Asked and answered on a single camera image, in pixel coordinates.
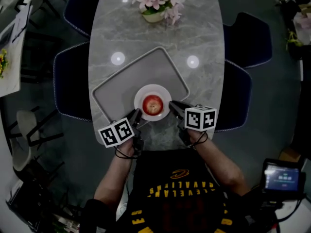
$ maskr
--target apple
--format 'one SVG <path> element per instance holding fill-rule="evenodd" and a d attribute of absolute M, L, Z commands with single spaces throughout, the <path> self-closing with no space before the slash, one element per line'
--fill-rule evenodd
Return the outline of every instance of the apple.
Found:
<path fill-rule="evenodd" d="M 163 110 L 163 101 L 157 95 L 149 95 L 142 102 L 142 109 L 150 116 L 156 116 Z"/>

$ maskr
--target camera display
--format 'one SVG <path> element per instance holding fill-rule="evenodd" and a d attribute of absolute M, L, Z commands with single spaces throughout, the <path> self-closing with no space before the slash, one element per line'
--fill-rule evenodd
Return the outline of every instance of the camera display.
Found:
<path fill-rule="evenodd" d="M 298 191 L 299 169 L 267 165 L 265 171 L 265 189 L 277 191 Z"/>

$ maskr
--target white plate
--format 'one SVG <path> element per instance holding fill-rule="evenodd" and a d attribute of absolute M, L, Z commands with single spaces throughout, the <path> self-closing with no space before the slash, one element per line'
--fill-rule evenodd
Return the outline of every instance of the white plate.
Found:
<path fill-rule="evenodd" d="M 144 112 L 142 109 L 142 102 L 149 95 L 157 95 L 163 101 L 163 111 L 156 116 L 150 116 Z M 134 98 L 134 107 L 135 109 L 139 108 L 142 112 L 142 118 L 146 121 L 159 121 L 166 117 L 170 112 L 169 102 L 172 101 L 171 95 L 167 89 L 158 85 L 158 84 L 149 84 L 142 87 L 135 95 Z"/>

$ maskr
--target hand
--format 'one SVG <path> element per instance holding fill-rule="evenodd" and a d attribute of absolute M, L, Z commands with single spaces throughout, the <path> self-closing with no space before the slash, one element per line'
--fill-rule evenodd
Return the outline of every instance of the hand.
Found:
<path fill-rule="evenodd" d="M 193 144 L 195 143 L 201 136 L 202 132 L 195 131 L 195 130 L 187 130 L 188 134 L 190 135 L 190 142 Z"/>
<path fill-rule="evenodd" d="M 118 149 L 122 151 L 123 153 L 133 156 L 134 154 L 134 148 L 133 148 L 133 138 L 128 139 L 126 142 L 123 142 Z"/>

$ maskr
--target dark floor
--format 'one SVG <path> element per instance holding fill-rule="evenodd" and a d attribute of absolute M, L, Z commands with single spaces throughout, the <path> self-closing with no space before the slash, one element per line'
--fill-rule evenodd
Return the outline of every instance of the dark floor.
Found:
<path fill-rule="evenodd" d="M 64 2 L 51 1 L 62 14 Z M 249 185 L 254 186 L 259 181 L 264 159 L 277 158 L 291 142 L 300 93 L 299 69 L 286 51 L 286 30 L 274 0 L 219 2 L 225 24 L 234 23 L 238 12 L 245 11 L 266 21 L 273 37 L 272 60 L 248 70 L 253 79 L 248 122 L 241 129 L 214 136 L 215 143 L 242 168 Z M 44 20 L 39 17 L 41 15 L 34 16 L 34 20 L 43 24 L 39 32 L 64 39 L 62 49 L 87 41 L 63 19 L 56 19 L 52 14 L 45 15 Z M 4 105 L 8 123 L 15 121 L 17 110 L 29 110 L 36 105 L 42 107 L 38 117 L 43 117 L 55 109 L 52 81 L 22 83 L 21 91 L 4 98 Z M 59 198 L 68 187 L 71 202 L 84 204 L 92 197 L 114 153 L 96 141 L 92 123 L 59 115 L 47 125 L 43 134 L 55 132 L 64 132 L 65 136 L 45 144 L 40 150 L 40 161 L 45 168 L 53 169 L 62 160 L 66 163 L 52 183 L 52 191 Z"/>

